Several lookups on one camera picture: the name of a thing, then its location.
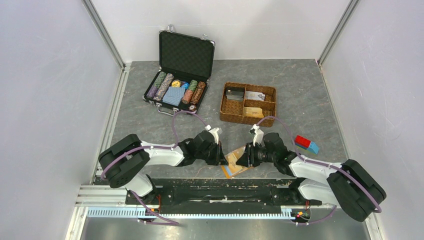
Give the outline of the orange card holder wallet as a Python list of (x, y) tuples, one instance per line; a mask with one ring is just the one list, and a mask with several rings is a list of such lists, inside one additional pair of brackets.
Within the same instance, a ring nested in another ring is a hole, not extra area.
[(236, 175), (251, 169), (251, 167), (237, 165), (237, 161), (242, 157), (244, 151), (245, 146), (241, 146), (225, 155), (225, 159), (228, 161), (228, 165), (221, 165), (221, 169), (227, 179), (231, 179)]

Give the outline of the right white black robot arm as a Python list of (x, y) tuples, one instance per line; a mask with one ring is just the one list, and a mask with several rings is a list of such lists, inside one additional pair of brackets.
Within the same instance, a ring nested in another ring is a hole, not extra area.
[(257, 167), (272, 163), (282, 174), (294, 177), (288, 199), (295, 204), (318, 201), (340, 207), (352, 219), (363, 222), (380, 212), (386, 191), (356, 161), (325, 162), (288, 150), (276, 132), (267, 133), (261, 143), (247, 143), (236, 164)]

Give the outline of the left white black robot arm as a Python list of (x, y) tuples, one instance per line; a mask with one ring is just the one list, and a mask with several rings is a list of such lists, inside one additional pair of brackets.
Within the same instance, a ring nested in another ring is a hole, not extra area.
[(113, 189), (124, 187), (135, 193), (145, 204), (153, 203), (157, 190), (147, 174), (141, 174), (145, 166), (166, 165), (185, 167), (196, 160), (207, 165), (227, 165), (218, 128), (204, 130), (194, 138), (187, 138), (176, 145), (153, 144), (129, 134), (98, 156), (102, 168), (101, 178)]

